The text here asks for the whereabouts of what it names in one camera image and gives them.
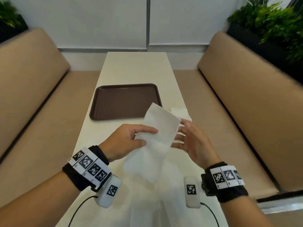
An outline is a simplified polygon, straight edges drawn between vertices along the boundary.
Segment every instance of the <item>napkin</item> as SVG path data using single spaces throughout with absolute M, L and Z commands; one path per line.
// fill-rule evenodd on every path
M 155 103 L 152 103 L 144 117 L 143 125 L 159 130 L 157 134 L 138 133 L 135 139 L 146 140 L 147 145 L 131 152 L 123 169 L 141 176 L 150 183 L 156 183 L 163 161 L 177 134 L 180 119 Z

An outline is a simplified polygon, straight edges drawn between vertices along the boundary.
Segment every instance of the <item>person's left hand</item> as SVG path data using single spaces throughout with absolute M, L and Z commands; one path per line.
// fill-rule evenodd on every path
M 134 140 L 138 132 L 158 133 L 158 130 L 139 124 L 123 124 L 101 143 L 99 147 L 109 162 L 121 159 L 134 149 L 146 145 L 145 140 Z

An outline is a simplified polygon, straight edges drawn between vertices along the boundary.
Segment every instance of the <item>seat cushion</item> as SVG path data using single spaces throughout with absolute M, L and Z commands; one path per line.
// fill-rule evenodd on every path
M 253 199 L 278 193 L 237 127 L 197 70 L 174 71 L 188 113 L 204 129 L 216 152 L 234 165 Z
M 0 165 L 0 207 L 56 174 L 71 157 L 99 71 L 70 72 Z
M 303 190 L 303 86 L 223 32 L 198 67 L 282 189 Z
M 43 29 L 0 46 L 0 156 L 69 68 Z

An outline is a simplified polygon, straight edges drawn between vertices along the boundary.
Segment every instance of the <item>black cable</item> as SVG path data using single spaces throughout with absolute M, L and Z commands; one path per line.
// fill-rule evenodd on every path
M 202 203 L 202 202 L 200 202 L 200 204 L 201 205 L 204 205 L 204 206 L 206 206 L 209 210 L 210 210 L 210 212 L 214 215 L 214 213 L 212 212 L 212 210 L 208 207 L 208 205 L 207 204 L 205 204 L 205 203 Z M 219 222 L 218 222 L 218 220 L 217 220 L 217 218 L 216 218 L 216 216 L 214 215 L 214 218 L 216 219 L 216 222 L 217 222 L 217 225 L 218 225 L 218 227 L 220 227 L 219 226 Z
M 98 198 L 98 196 L 90 196 L 90 197 L 88 197 L 87 199 L 85 199 L 85 200 L 81 203 L 81 205 L 79 205 L 79 207 L 77 208 L 77 210 L 74 212 L 74 215 L 72 216 L 71 221 L 70 221 L 69 224 L 68 224 L 68 227 L 70 227 L 71 222 L 73 221 L 73 219 L 74 219 L 74 217 L 75 217 L 77 211 L 79 210 L 79 208 L 80 208 L 88 199 L 90 199 L 90 198 Z

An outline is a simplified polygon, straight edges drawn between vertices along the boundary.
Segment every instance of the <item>hand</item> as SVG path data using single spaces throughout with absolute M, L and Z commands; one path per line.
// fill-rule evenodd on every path
M 175 140 L 183 143 L 173 143 L 173 148 L 184 150 L 191 160 L 204 170 L 222 161 L 204 131 L 186 119 L 182 119 L 181 124 L 184 127 L 180 126 L 178 132 L 181 132 L 182 135 L 177 134 Z
M 146 145 L 145 140 L 134 140 L 138 132 L 158 133 L 158 130 L 150 126 L 123 124 L 101 143 L 99 147 L 109 162 L 121 159 L 134 149 Z

